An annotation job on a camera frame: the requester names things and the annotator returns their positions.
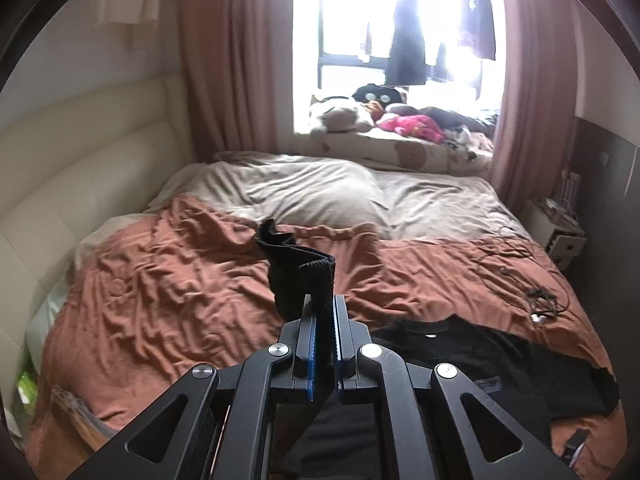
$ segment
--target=rust-colored duvet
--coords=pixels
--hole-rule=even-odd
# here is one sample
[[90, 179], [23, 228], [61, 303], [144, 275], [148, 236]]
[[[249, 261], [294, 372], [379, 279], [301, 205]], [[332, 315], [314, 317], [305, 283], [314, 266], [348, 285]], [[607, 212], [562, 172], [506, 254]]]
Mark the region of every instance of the rust-colored duvet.
[[[45, 346], [27, 448], [37, 473], [46, 476], [39, 469], [46, 467], [40, 459], [54, 387], [119, 429], [194, 363], [233, 365], [276, 340], [282, 320], [254, 242], [256, 227], [178, 196], [95, 251]], [[335, 257], [335, 293], [344, 294], [351, 317], [370, 328], [398, 317], [434, 321], [458, 314], [610, 369], [571, 287], [532, 242], [381, 240], [373, 224], [281, 229]], [[532, 257], [522, 257], [527, 251]], [[518, 280], [553, 291], [568, 310], [533, 323]], [[605, 479], [626, 450], [622, 407], [608, 417], [556, 422], [556, 452], [577, 428], [588, 428], [589, 437], [576, 471]]]

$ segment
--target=stuffed animal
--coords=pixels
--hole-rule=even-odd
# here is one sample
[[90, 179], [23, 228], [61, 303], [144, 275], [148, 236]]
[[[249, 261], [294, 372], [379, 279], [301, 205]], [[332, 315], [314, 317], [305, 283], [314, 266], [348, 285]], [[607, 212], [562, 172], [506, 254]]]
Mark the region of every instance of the stuffed animal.
[[309, 133], [367, 133], [375, 124], [369, 112], [351, 98], [332, 97], [309, 108]]
[[364, 105], [364, 107], [367, 109], [367, 112], [369, 112], [369, 115], [371, 115], [374, 122], [379, 121], [385, 114], [385, 109], [378, 101], [369, 101]]
[[384, 108], [391, 103], [401, 103], [402, 94], [391, 86], [380, 86], [370, 83], [361, 86], [351, 96], [359, 103], [368, 103], [369, 101], [378, 101]]
[[417, 137], [439, 144], [446, 138], [438, 123], [426, 115], [396, 116], [378, 121], [378, 127], [386, 132], [395, 132], [403, 137]]

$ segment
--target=white nightstand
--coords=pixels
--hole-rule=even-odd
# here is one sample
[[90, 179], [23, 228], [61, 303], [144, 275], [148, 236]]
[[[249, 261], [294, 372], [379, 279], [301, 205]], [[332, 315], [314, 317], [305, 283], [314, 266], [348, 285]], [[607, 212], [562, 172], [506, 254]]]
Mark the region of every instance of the white nightstand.
[[520, 215], [520, 222], [531, 237], [545, 248], [558, 269], [565, 270], [575, 258], [587, 238], [584, 231], [559, 215], [555, 218], [545, 212], [542, 200], [527, 200]]

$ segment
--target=pink curtain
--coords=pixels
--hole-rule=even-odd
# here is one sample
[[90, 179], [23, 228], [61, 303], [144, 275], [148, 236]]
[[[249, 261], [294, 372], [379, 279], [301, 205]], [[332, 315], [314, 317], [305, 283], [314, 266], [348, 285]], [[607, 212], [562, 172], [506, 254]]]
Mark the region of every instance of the pink curtain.
[[179, 0], [196, 152], [276, 150], [270, 0]]
[[575, 124], [577, 58], [571, 0], [504, 0], [506, 80], [490, 181], [518, 213], [550, 196]]

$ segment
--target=cream leather headboard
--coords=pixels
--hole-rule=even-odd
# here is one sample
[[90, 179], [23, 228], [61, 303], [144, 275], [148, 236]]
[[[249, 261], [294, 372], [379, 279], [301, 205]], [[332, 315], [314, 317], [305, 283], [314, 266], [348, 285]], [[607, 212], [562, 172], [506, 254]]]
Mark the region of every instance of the cream leather headboard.
[[178, 75], [73, 97], [0, 131], [0, 388], [7, 403], [27, 324], [75, 245], [110, 217], [142, 210], [193, 159]]

